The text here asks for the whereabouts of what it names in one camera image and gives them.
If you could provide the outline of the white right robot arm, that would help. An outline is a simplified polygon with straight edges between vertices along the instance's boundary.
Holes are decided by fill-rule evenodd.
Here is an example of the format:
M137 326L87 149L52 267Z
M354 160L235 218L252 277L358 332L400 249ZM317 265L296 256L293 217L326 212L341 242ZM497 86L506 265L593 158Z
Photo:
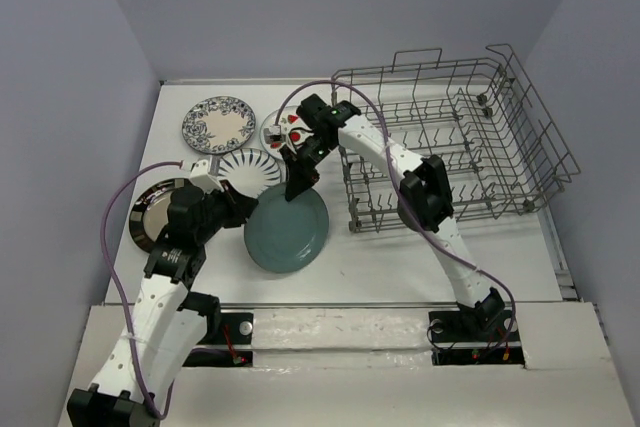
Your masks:
M290 202L319 181L317 165L334 149L351 150L387 175L405 225L430 245L444 270L460 311L458 324L470 338L491 333L505 302L496 281L473 262L454 218L444 161L423 157L394 141L380 112L376 124L348 101L333 106L311 95L296 108L311 135L291 150L280 149L287 168L285 199Z

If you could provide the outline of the teal ceramic plate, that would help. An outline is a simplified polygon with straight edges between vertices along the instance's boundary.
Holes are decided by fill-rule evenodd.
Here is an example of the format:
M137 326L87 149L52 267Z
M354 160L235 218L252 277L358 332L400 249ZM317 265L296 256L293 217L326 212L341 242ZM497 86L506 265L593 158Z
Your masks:
M307 190L292 201L286 185L267 188L244 227L244 243L251 259L275 274L297 272L322 252L329 238L329 213L320 194Z

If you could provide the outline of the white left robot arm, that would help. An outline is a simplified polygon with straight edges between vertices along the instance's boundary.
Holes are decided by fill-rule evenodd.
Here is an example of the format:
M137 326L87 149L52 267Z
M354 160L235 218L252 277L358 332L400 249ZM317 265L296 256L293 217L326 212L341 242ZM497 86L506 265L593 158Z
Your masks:
M72 425L157 426L166 418L184 362L221 330L219 299L191 290L205 245L219 230L243 226L258 204L227 181L210 190L188 183L172 193L136 300L123 304L120 337L90 385L68 399Z

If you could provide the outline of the blue striped white plate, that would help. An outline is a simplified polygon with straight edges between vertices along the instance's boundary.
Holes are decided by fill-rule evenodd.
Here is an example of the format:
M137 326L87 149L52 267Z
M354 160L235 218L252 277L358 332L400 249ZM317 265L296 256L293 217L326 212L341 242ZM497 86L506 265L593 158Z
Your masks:
M282 170L276 159L268 153L241 148L219 159L218 177L227 180L239 193L258 197L282 181Z

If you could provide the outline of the dark striped rim plate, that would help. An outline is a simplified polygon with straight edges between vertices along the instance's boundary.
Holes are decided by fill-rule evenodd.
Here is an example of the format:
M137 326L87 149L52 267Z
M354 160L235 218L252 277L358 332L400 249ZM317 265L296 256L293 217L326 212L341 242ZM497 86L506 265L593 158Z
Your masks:
M134 202L129 212L129 234L134 244L143 252L151 252L168 222L167 209L172 193L186 185L190 185L186 178L163 180L146 189Z

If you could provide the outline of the blue floral plate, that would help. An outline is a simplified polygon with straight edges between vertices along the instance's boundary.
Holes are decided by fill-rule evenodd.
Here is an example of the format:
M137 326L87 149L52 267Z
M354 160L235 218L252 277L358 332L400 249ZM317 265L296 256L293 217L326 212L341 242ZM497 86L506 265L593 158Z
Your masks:
M185 114L181 134L186 144L205 155L224 155L242 148L256 130L256 116L245 101L215 96Z

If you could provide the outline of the watermelon pattern plate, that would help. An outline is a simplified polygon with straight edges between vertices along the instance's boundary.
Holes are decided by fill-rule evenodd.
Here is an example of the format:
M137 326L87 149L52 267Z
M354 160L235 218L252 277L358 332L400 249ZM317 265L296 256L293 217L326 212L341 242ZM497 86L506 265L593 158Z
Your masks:
M280 129L280 141L272 142L267 139L268 130L275 125L278 111L269 114L262 123L259 130L259 140L263 149L273 156L276 160L281 161L282 157L279 150L284 146L288 146L290 150L295 150L312 135L310 128L305 124L302 118L296 113L293 106L286 107L279 117L278 126Z

